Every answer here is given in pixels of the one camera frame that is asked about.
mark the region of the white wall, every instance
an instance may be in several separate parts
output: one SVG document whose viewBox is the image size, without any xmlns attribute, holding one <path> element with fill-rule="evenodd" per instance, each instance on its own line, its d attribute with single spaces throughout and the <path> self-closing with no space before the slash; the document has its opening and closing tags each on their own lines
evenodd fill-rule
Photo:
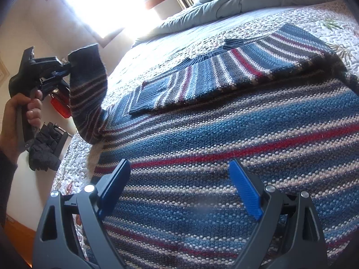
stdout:
<svg viewBox="0 0 359 269">
<path fill-rule="evenodd" d="M 182 9 L 176 0 L 166 0 L 154 10 L 164 20 Z M 78 48 L 97 43 L 83 23 L 61 0 L 31 0 L 26 15 L 41 33 L 42 38 L 61 58 L 66 58 L 70 52 Z M 114 12 L 114 15 L 120 15 L 120 12 Z M 125 53 L 130 50 L 133 42 L 134 39 L 123 31 L 104 48 L 99 46 L 108 74 L 113 72 Z"/>
<path fill-rule="evenodd" d="M 18 0 L 12 9 L 9 11 L 4 23 L 0 27 L 0 54 L 1 59 L 10 73 L 10 76 L 16 75 L 19 71 L 19 65 L 24 49 L 35 46 L 35 56 L 53 56 L 58 53 L 41 37 L 36 31 L 33 24 L 23 15 L 23 5 L 28 0 Z M 1 85 L 0 92 L 0 114 L 2 121 L 3 106 L 10 98 L 8 91 L 7 78 Z M 56 121 L 68 127 L 70 131 L 74 132 L 74 126 L 71 125 L 72 119 L 65 120 L 55 109 L 49 105 L 48 108 L 45 104 L 44 116 L 51 114 L 48 119 L 53 122 Z"/>
<path fill-rule="evenodd" d="M 166 18 L 182 11 L 181 6 L 177 0 L 165 0 L 154 7 L 160 19 L 165 20 Z"/>
</svg>

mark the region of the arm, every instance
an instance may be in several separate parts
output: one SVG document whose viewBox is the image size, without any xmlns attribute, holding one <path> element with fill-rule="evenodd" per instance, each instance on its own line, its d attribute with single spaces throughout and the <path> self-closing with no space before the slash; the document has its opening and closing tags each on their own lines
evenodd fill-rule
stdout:
<svg viewBox="0 0 359 269">
<path fill-rule="evenodd" d="M 4 226 L 6 208 L 10 195 L 11 183 L 17 168 L 18 139 L 16 132 L 16 108 L 19 105 L 27 105 L 26 113 L 28 122 L 36 127 L 41 125 L 41 91 L 37 91 L 36 98 L 30 99 L 23 94 L 12 97 L 5 105 L 0 134 L 0 225 Z"/>
<path fill-rule="evenodd" d="M 101 140 L 108 112 L 101 108 L 107 92 L 106 69 L 98 45 L 69 54 L 71 115 L 81 137 L 90 144 Z"/>
</svg>

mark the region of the knitted sweater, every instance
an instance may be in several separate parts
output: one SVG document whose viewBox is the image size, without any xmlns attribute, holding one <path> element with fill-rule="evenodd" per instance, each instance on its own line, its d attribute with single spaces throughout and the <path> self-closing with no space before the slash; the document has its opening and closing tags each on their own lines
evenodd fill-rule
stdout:
<svg viewBox="0 0 359 269">
<path fill-rule="evenodd" d="M 359 226 L 359 98 L 322 41 L 286 25 L 145 82 L 107 110 L 96 56 L 96 46 L 69 56 L 71 109 L 81 136 L 104 142 L 93 182 L 131 162 L 103 222 L 130 268 L 230 267 L 256 224 L 229 178 L 233 158 L 265 184 L 308 191 L 329 259 L 345 248 Z"/>
</svg>

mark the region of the bright sunlight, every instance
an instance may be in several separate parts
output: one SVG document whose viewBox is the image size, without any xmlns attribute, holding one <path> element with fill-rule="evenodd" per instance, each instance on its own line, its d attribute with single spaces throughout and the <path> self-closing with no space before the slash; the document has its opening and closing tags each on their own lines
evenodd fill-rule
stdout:
<svg viewBox="0 0 359 269">
<path fill-rule="evenodd" d="M 126 27 L 133 37 L 141 36 L 158 24 L 155 11 L 144 8 L 144 0 L 66 0 L 76 15 L 102 38 Z"/>
</svg>

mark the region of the blue stripe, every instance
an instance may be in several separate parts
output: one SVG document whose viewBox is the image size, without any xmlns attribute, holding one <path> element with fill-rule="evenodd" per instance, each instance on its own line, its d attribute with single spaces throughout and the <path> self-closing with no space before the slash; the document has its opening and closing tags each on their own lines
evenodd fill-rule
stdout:
<svg viewBox="0 0 359 269">
<path fill-rule="evenodd" d="M 199 73 L 198 64 L 195 64 L 192 67 L 192 77 L 191 77 L 191 80 L 190 80 L 190 82 L 188 84 L 187 92 L 185 94 L 186 100 L 191 100 L 193 90 L 197 87 L 196 78 L 198 80 L 198 78 L 200 77 L 198 73 Z"/>
<path fill-rule="evenodd" d="M 301 81 L 301 78 L 296 78 L 292 81 Z M 270 87 L 271 85 L 276 86 L 278 83 L 269 83 L 268 86 Z M 333 80 L 330 82 L 330 86 L 326 87 L 326 88 L 330 88 L 331 90 L 336 90 L 340 87 L 343 86 L 343 83 L 340 82 L 339 80 Z M 318 95 L 318 94 L 322 94 L 325 91 L 324 87 L 321 85 L 315 86 L 312 89 L 308 89 L 306 90 L 306 95 Z M 181 116 L 181 118 L 183 116 L 186 115 L 198 115 L 198 120 L 200 121 L 206 121 L 206 120 L 212 120 L 215 117 L 220 117 L 223 115 L 226 115 L 230 112 L 234 112 L 240 108 L 248 108 L 248 107 L 252 107 L 252 106 L 260 106 L 263 104 L 267 104 L 267 103 L 271 103 L 273 101 L 278 101 L 278 100 L 285 100 L 285 99 L 290 99 L 290 98 L 295 98 L 295 97 L 300 97 L 303 95 L 303 90 L 301 89 L 292 89 L 289 90 L 286 93 L 281 94 L 280 96 L 278 96 L 278 94 L 274 93 L 268 93 L 265 92 L 264 90 L 258 90 L 256 95 L 253 96 L 251 93 L 242 96 L 241 97 L 241 101 L 239 101 L 238 99 L 236 99 L 236 101 L 232 101 L 233 98 L 237 98 L 238 95 L 243 95 L 243 91 L 236 91 L 233 92 L 231 94 L 231 96 L 227 97 L 227 101 L 229 101 L 230 103 L 236 103 L 236 105 L 223 105 L 223 101 L 224 100 L 216 100 L 215 101 L 209 101 L 206 104 L 201 104 L 201 105 L 195 105 L 195 106 L 189 106 L 186 108 L 181 108 L 181 109 L 177 109 L 176 111 L 172 111 L 171 113 L 160 113 L 159 116 L 153 116 L 151 119 L 146 120 L 145 124 L 142 124 L 140 126 L 133 126 L 131 128 L 131 132 L 132 133 L 137 133 L 139 132 L 139 137 L 143 137 L 144 135 L 151 135 L 155 132 L 161 131 L 163 129 L 166 128 L 174 128 L 174 127 L 178 127 L 178 126 L 185 126 L 188 123 L 193 122 L 192 118 L 186 118 L 185 120 L 182 120 L 181 122 L 179 121 L 173 121 L 174 118 L 177 118 L 179 116 Z M 212 113 L 203 113 L 204 110 L 208 110 L 209 108 L 213 109 Z M 162 126 L 156 126 L 156 123 L 161 122 L 163 125 Z M 149 127 L 149 126 L 155 126 L 154 128 L 151 129 L 151 131 L 144 131 L 144 127 Z M 111 139 L 114 140 L 119 140 L 120 142 L 125 142 L 123 141 L 123 137 L 124 137 L 124 133 L 120 132 L 118 135 L 112 135 Z M 105 147 L 115 147 L 115 144 L 110 144 L 110 145 L 105 145 Z"/>
<path fill-rule="evenodd" d="M 165 231 L 203 236 L 225 236 L 230 228 L 232 237 L 248 237 L 256 224 L 245 208 L 228 213 L 221 209 L 201 211 L 198 208 L 121 201 L 116 204 L 113 214 Z"/>
<path fill-rule="evenodd" d="M 203 90 L 203 86 L 205 85 L 205 72 L 204 72 L 204 68 L 202 68 L 201 66 L 198 66 L 198 79 L 197 79 L 197 84 L 196 84 L 196 92 L 195 92 L 195 97 L 198 97 L 202 94 L 202 90 Z"/>
<path fill-rule="evenodd" d="M 326 50 L 327 52 L 333 52 L 322 40 L 294 25 L 286 24 L 278 29 L 278 33 L 304 44 L 309 44 L 310 46 Z"/>
<path fill-rule="evenodd" d="M 352 153 L 352 150 L 359 150 L 359 143 L 344 147 L 342 149 L 332 149 L 330 151 L 324 150 L 321 153 L 311 153 L 305 157 L 291 158 L 286 161 L 273 161 L 269 163 L 261 163 L 257 166 L 251 166 L 248 169 L 250 173 L 260 176 L 262 181 L 276 182 L 283 178 L 294 178 L 301 174 L 307 175 L 316 170 L 328 169 L 329 167 L 337 166 L 339 164 L 350 163 L 359 158 L 359 154 Z M 193 175 L 193 171 L 184 168 L 179 172 L 165 172 L 146 175 L 147 185 L 183 185 L 189 177 Z M 137 185 L 143 183 L 143 174 L 132 175 L 128 185 Z M 337 181 L 336 177 L 330 178 L 331 181 Z M 228 170 L 211 172 L 210 168 L 201 173 L 196 173 L 196 177 L 192 179 L 191 184 L 199 186 L 226 186 L 233 185 L 228 176 Z M 313 185 L 318 185 L 318 180 L 313 182 Z"/>
<path fill-rule="evenodd" d="M 203 74 L 205 77 L 204 89 L 202 90 L 202 95 L 208 95 L 208 92 L 213 91 L 213 72 L 209 60 L 206 60 L 203 65 Z"/>
<path fill-rule="evenodd" d="M 349 219 L 359 211 L 359 185 L 344 191 L 313 199 L 322 227 L 331 227 L 338 220 Z"/>
<path fill-rule="evenodd" d="M 203 247 L 213 248 L 213 241 L 203 240 L 203 238 L 198 240 L 196 237 L 182 237 L 182 236 L 178 236 L 178 235 L 175 236 L 171 233 L 165 233 L 165 232 L 159 231 L 159 230 L 152 230 L 147 227 L 129 224 L 129 223 L 123 222 L 121 220 L 113 219 L 113 218 L 106 218 L 105 221 L 109 222 L 114 227 L 119 227 L 119 228 L 125 229 L 127 231 L 135 231 L 136 233 L 149 235 L 149 236 L 155 235 L 160 240 L 165 239 L 168 242 L 174 242 L 174 243 L 188 242 L 195 246 L 203 246 Z M 216 246 L 218 246 L 218 247 L 225 246 L 225 247 L 233 247 L 234 249 L 241 249 L 245 245 L 246 245 L 246 243 L 243 243 L 243 242 L 216 240 Z"/>
<path fill-rule="evenodd" d="M 293 68 L 293 64 L 280 60 L 268 52 L 260 49 L 255 44 L 249 44 L 241 47 L 246 55 L 248 55 L 253 61 L 265 69 L 277 69 L 278 67 Z"/>
<path fill-rule="evenodd" d="M 116 126 L 120 122 L 120 120 L 123 118 L 123 111 L 125 110 L 125 107 L 130 100 L 130 97 L 132 96 L 132 92 L 128 93 L 122 99 L 120 100 L 120 103 L 118 104 L 116 111 L 114 112 L 114 117 L 111 121 L 111 126 Z"/>
<path fill-rule="evenodd" d="M 148 117 L 150 117 L 150 115 L 148 115 L 148 114 L 143 114 L 143 115 L 136 116 L 136 117 L 127 114 L 121 118 L 118 118 L 116 125 L 111 124 L 111 125 L 107 126 L 106 129 L 107 130 L 119 130 L 121 128 L 126 128 L 132 124 L 135 125 L 137 122 L 140 122 L 143 119 L 146 119 Z M 109 140 L 113 140 L 115 137 L 115 135 L 108 135 L 108 134 L 104 134 L 104 136 L 107 137 Z"/>
<path fill-rule="evenodd" d="M 351 221 L 350 223 L 344 223 L 344 221 L 341 221 L 341 223 L 343 226 L 338 226 L 337 229 L 324 231 L 324 238 L 330 239 L 331 237 L 340 237 L 340 235 L 347 234 L 348 231 L 352 231 L 359 227 L 359 218 Z"/>
<path fill-rule="evenodd" d="M 212 146 L 243 140 L 251 138 L 253 135 L 263 135 L 297 127 L 298 118 L 300 118 L 300 124 L 306 126 L 354 114 L 359 114 L 359 98 L 349 90 L 331 98 L 312 99 L 304 103 L 253 111 L 195 130 L 189 129 L 181 131 L 181 133 L 170 133 L 139 143 L 132 143 L 116 151 L 103 152 L 99 164 L 114 162 L 119 158 L 129 159 L 162 153 L 164 147 L 167 151 L 180 151 L 184 148 Z"/>
</svg>

